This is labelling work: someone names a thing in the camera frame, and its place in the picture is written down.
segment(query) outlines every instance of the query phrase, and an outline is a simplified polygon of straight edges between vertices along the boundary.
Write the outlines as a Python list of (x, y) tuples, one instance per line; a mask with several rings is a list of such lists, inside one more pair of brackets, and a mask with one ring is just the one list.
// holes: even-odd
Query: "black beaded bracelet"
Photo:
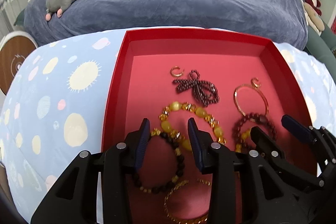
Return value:
[(160, 192), (166, 192), (168, 190), (171, 190), (175, 187), (176, 182), (179, 180), (180, 177), (184, 174), (184, 156), (181, 153), (181, 150), (179, 149), (179, 143), (174, 141), (173, 138), (169, 137), (166, 132), (161, 132), (157, 128), (154, 128), (154, 130), (151, 132), (151, 136), (148, 141), (151, 140), (153, 136), (160, 136), (161, 138), (165, 139), (167, 143), (171, 145), (171, 147), (174, 149), (176, 160), (177, 160), (177, 171), (175, 173), (175, 176), (168, 181), (166, 184), (153, 187), (151, 189), (146, 189), (142, 186), (142, 182), (140, 181), (140, 176), (138, 173), (134, 173), (132, 175), (132, 179), (134, 182), (134, 185), (139, 188), (144, 193), (153, 193), (158, 194)]

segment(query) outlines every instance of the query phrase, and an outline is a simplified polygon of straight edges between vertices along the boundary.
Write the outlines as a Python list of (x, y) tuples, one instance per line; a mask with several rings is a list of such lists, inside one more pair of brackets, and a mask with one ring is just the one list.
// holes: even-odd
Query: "open ring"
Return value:
[(238, 93), (238, 90), (242, 87), (248, 87), (248, 88), (252, 88), (253, 90), (255, 90), (259, 95), (260, 97), (263, 99), (264, 101), (264, 104), (265, 104), (265, 116), (268, 114), (268, 102), (267, 102), (267, 99), (265, 97), (265, 95), (261, 92), (261, 90), (259, 89), (261, 87), (261, 84), (259, 83), (259, 79), (258, 78), (253, 78), (251, 80), (251, 84), (242, 84), (240, 85), (239, 87), (237, 87), (235, 89), (235, 92), (233, 94), (233, 98), (234, 98), (234, 101), (235, 101), (235, 105), (238, 109), (238, 111), (243, 115), (243, 116), (246, 116), (246, 113), (241, 109), (241, 107), (239, 106), (238, 104), (238, 100), (237, 100), (237, 93)]
[(173, 68), (170, 70), (170, 75), (173, 76), (173, 77), (175, 77), (175, 78), (179, 78), (179, 77), (181, 77), (181, 76), (183, 75), (184, 70), (181, 71), (181, 72), (178, 73), (178, 74), (175, 74), (175, 73), (173, 73), (173, 70), (176, 70), (176, 69), (180, 69), (180, 67), (179, 67), (179, 66), (175, 66), (175, 67), (173, 67)]

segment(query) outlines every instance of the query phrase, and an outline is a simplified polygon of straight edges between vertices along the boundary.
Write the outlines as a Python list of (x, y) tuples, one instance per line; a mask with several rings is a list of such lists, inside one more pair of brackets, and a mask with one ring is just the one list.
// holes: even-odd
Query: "jewelry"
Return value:
[(192, 89), (195, 100), (205, 107), (209, 104), (216, 104), (219, 102), (218, 91), (214, 84), (209, 81), (199, 80), (200, 74), (197, 70), (192, 70), (189, 73), (189, 76), (191, 79), (173, 80), (173, 84), (179, 84), (176, 87), (177, 93)]
[(173, 73), (173, 70), (176, 70), (176, 69), (180, 69), (180, 67), (179, 67), (179, 66), (175, 66), (175, 67), (173, 67), (173, 68), (170, 70), (170, 75), (173, 76), (173, 77), (175, 77), (175, 78), (179, 78), (179, 77), (181, 77), (181, 76), (183, 75), (184, 70), (181, 71), (179, 74), (175, 74), (175, 73)]
[(236, 125), (233, 129), (233, 135), (234, 135), (234, 139), (235, 139), (235, 142), (236, 142), (236, 149), (235, 149), (236, 152), (241, 152), (242, 147), (244, 147), (248, 150), (253, 149), (250, 145), (248, 145), (245, 142), (245, 140), (250, 136), (251, 129), (245, 131), (243, 134), (240, 134), (241, 127), (248, 120), (250, 120), (251, 122), (255, 122), (256, 124), (261, 124), (261, 125), (265, 126), (266, 128), (268, 128), (269, 135), (271, 136), (271, 138), (274, 141), (277, 140), (277, 132), (274, 128), (274, 125), (266, 118), (266, 116), (259, 115), (259, 114), (256, 114), (256, 113), (250, 113), (250, 114), (247, 114), (244, 117), (242, 117), (236, 123)]
[(240, 85), (239, 87), (237, 87), (237, 88), (235, 89), (235, 92), (234, 92), (234, 94), (233, 94), (233, 99), (234, 99), (234, 101), (235, 101), (235, 105), (236, 105), (238, 111), (239, 111), (243, 116), (246, 116), (246, 114), (245, 114), (245, 112), (242, 111), (241, 107), (240, 107), (239, 104), (238, 104), (238, 100), (237, 100), (237, 92), (238, 92), (238, 90), (239, 90), (240, 88), (242, 88), (242, 87), (244, 87), (244, 86), (245, 86), (245, 87), (248, 87), (248, 88), (252, 88), (253, 90), (255, 90), (255, 91), (261, 96), (261, 98), (263, 99), (264, 104), (265, 104), (265, 116), (267, 116), (267, 114), (268, 114), (268, 102), (267, 102), (267, 99), (266, 99), (265, 95), (264, 95), (264, 94), (261, 92), (261, 90), (259, 89), (259, 88), (261, 87), (261, 84), (258, 84), (258, 82), (259, 82), (259, 79), (258, 79), (258, 78), (253, 78), (253, 79), (251, 80), (251, 85), (249, 85), (249, 84), (242, 84), (242, 85)]
[[(207, 180), (203, 180), (203, 179), (197, 179), (198, 182), (201, 182), (205, 185), (211, 186), (211, 182), (207, 181)], [(205, 222), (208, 219), (208, 213), (204, 214), (201, 217), (198, 218), (193, 218), (193, 219), (180, 219), (177, 217), (174, 217), (173, 215), (171, 215), (168, 211), (168, 207), (167, 207), (167, 202), (170, 198), (170, 196), (177, 191), (179, 188), (183, 187), (184, 185), (188, 184), (189, 181), (188, 180), (183, 180), (180, 183), (178, 183), (165, 197), (165, 201), (163, 203), (163, 208), (165, 213), (167, 214), (167, 216), (170, 218), (170, 220), (174, 221), (175, 223), (178, 224), (199, 224), (202, 222)]]
[(140, 176), (138, 173), (134, 173), (132, 175), (132, 179), (134, 181), (134, 185), (138, 187), (142, 192), (144, 193), (153, 193), (153, 194), (158, 194), (159, 192), (166, 192), (167, 190), (172, 189), (176, 182), (179, 180), (180, 177), (183, 176), (184, 173), (184, 156), (181, 153), (181, 150), (179, 149), (179, 143), (175, 142), (173, 138), (169, 137), (166, 132), (161, 132), (157, 128), (154, 128), (153, 131), (151, 131), (151, 136), (149, 140), (154, 137), (154, 136), (160, 136), (161, 138), (165, 139), (167, 143), (169, 143), (172, 148), (174, 149), (175, 155), (176, 155), (176, 160), (177, 160), (177, 171), (175, 173), (175, 176), (168, 181), (165, 185), (161, 185), (159, 187), (153, 187), (151, 189), (144, 188), (142, 186), (142, 183), (140, 181)]
[(219, 126), (219, 122), (211, 115), (206, 112), (206, 110), (203, 107), (197, 107), (194, 104), (189, 104), (187, 102), (180, 103), (180, 102), (172, 102), (169, 106), (165, 106), (162, 110), (162, 114), (159, 116), (159, 119), (161, 121), (161, 127), (164, 132), (168, 133), (170, 138), (175, 139), (177, 142), (181, 142), (182, 146), (188, 150), (191, 151), (191, 144), (189, 140), (186, 140), (184, 136), (181, 135), (181, 133), (173, 129), (170, 122), (168, 121), (168, 116), (171, 111), (179, 111), (182, 110), (189, 110), (191, 113), (195, 113), (198, 117), (203, 118), (206, 122), (209, 123), (211, 128), (213, 129), (213, 133), (215, 134), (217, 138), (217, 142), (221, 143), (222, 145), (225, 145), (226, 140), (224, 139), (224, 131)]

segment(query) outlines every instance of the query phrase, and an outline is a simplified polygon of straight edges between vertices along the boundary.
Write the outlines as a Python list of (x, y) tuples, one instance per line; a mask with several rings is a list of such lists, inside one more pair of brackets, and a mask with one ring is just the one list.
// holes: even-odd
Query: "black bead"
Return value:
[(180, 162), (180, 163), (177, 164), (177, 169), (178, 170), (183, 170), (184, 167), (185, 167), (184, 162)]
[(182, 177), (183, 176), (183, 170), (177, 170), (175, 174), (179, 177)]
[(160, 134), (160, 137), (166, 139), (166, 138), (168, 138), (168, 134), (166, 132), (162, 132)]
[(178, 143), (178, 142), (173, 142), (173, 143), (171, 144), (171, 146), (172, 146), (174, 149), (176, 149), (176, 148), (179, 147), (179, 143)]
[(132, 175), (132, 179), (133, 179), (134, 181), (139, 180), (139, 179), (140, 179), (139, 174), (138, 174), (138, 173), (134, 173), (134, 174)]
[(163, 192), (163, 193), (166, 192), (167, 191), (166, 185), (160, 186), (160, 191)]
[(134, 181), (134, 185), (135, 185), (136, 187), (140, 188), (140, 187), (142, 186), (142, 183), (141, 183), (140, 180), (136, 180), (136, 181)]
[(153, 187), (152, 188), (152, 193), (153, 194), (158, 194), (160, 192), (160, 189), (158, 187)]
[(174, 182), (172, 182), (172, 181), (168, 181), (167, 182), (167, 184), (166, 184), (167, 190), (171, 190), (174, 187), (175, 187), (175, 183)]
[(176, 157), (178, 162), (184, 162), (184, 156), (183, 155), (179, 155)]

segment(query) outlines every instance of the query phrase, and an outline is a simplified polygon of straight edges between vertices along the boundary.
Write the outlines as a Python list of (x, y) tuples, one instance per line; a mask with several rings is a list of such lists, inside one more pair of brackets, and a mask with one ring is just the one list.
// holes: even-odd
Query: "dark red beaded bracelet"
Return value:
[(250, 145), (246, 143), (246, 139), (250, 136), (249, 132), (245, 132), (243, 134), (240, 133), (243, 124), (247, 121), (255, 122), (256, 124), (265, 126), (268, 129), (269, 136), (274, 141), (277, 140), (277, 132), (274, 128), (274, 125), (267, 119), (267, 117), (265, 115), (250, 113), (246, 116), (243, 116), (233, 128), (233, 137), (236, 142), (236, 152), (241, 152), (242, 147), (248, 150), (253, 149)]
[(153, 187), (151, 189), (144, 188), (142, 186), (142, 182), (140, 181), (140, 176), (138, 173), (134, 173), (132, 175), (132, 179), (134, 182), (134, 185), (138, 187), (142, 192), (144, 193), (153, 193), (153, 194), (158, 194), (160, 192), (166, 192), (168, 190), (171, 190), (172, 188), (175, 187), (176, 182), (179, 180), (180, 177), (183, 176), (184, 174), (184, 156), (181, 154), (181, 151), (179, 149), (179, 143), (174, 141), (173, 138), (169, 137), (166, 132), (161, 132), (157, 128), (154, 128), (154, 130), (151, 132), (151, 136), (149, 137), (149, 140), (153, 136), (160, 136), (161, 138), (165, 139), (168, 144), (171, 145), (171, 147), (174, 149), (176, 160), (177, 160), (177, 171), (175, 173), (175, 176), (168, 181), (166, 184)]

